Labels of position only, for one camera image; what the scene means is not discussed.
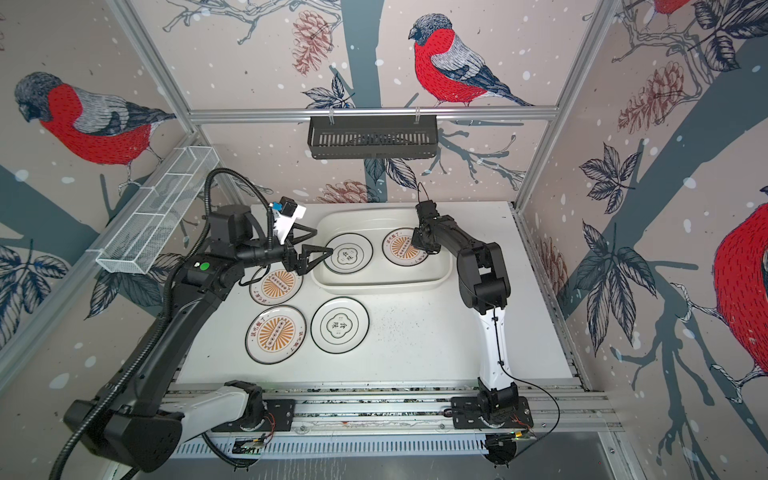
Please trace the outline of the white clover plate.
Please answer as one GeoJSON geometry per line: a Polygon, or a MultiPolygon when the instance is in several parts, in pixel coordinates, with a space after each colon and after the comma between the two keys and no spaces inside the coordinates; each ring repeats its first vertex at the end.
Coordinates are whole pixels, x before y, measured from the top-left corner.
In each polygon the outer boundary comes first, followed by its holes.
{"type": "Polygon", "coordinates": [[[310,334],[315,345],[328,354],[345,354],[366,338],[370,317],[365,306],[350,297],[337,297],[314,313],[310,334]]]}
{"type": "Polygon", "coordinates": [[[345,275],[363,270],[373,258],[373,245],[363,235],[344,233],[335,236],[327,244],[333,250],[324,264],[333,273],[345,275]]]}

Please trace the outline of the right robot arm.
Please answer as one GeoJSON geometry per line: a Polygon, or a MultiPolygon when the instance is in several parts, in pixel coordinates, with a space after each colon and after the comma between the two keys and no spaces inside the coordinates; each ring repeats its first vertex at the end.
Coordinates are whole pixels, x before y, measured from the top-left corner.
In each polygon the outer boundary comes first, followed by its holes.
{"type": "Polygon", "coordinates": [[[485,422],[501,425],[520,403],[518,385],[506,371],[505,309],[511,285],[502,249],[471,236],[453,217],[441,215],[432,200],[419,202],[415,210],[412,246],[429,255],[446,249],[456,259],[461,300],[475,312],[483,339],[478,407],[485,422]]]}

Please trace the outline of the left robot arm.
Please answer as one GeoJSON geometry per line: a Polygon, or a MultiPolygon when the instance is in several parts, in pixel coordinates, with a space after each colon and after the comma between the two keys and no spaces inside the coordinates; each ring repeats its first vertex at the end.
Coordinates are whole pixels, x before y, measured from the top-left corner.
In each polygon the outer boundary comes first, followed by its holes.
{"type": "Polygon", "coordinates": [[[195,247],[165,282],[161,314],[127,363],[94,399],[76,400],[66,411],[64,422],[72,435],[50,478],[61,478],[77,444],[128,466],[132,473],[152,472],[179,444],[206,436],[221,424],[257,428],[266,423],[270,430],[275,428],[262,389],[247,381],[229,381],[176,407],[162,403],[197,334],[241,283],[246,269],[281,262],[286,271],[305,275],[331,255],[329,248],[305,243],[317,233],[299,222],[305,207],[283,197],[268,205],[266,213],[265,228],[245,205],[227,205],[207,214],[195,247]]]}

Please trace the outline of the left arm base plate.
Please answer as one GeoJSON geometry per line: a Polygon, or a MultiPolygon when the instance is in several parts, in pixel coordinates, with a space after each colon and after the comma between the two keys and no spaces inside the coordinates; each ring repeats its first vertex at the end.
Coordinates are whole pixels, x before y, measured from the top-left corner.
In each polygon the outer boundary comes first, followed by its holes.
{"type": "Polygon", "coordinates": [[[215,433],[270,433],[291,430],[296,401],[293,399],[267,399],[262,401],[258,420],[239,418],[212,429],[215,433]]]}

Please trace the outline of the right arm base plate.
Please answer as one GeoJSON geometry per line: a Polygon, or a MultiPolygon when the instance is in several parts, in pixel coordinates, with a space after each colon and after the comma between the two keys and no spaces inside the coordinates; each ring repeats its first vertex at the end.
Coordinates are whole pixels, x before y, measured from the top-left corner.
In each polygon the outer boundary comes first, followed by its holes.
{"type": "Polygon", "coordinates": [[[528,399],[520,396],[516,404],[485,411],[476,397],[452,397],[450,418],[457,430],[532,429],[533,418],[528,399]]]}

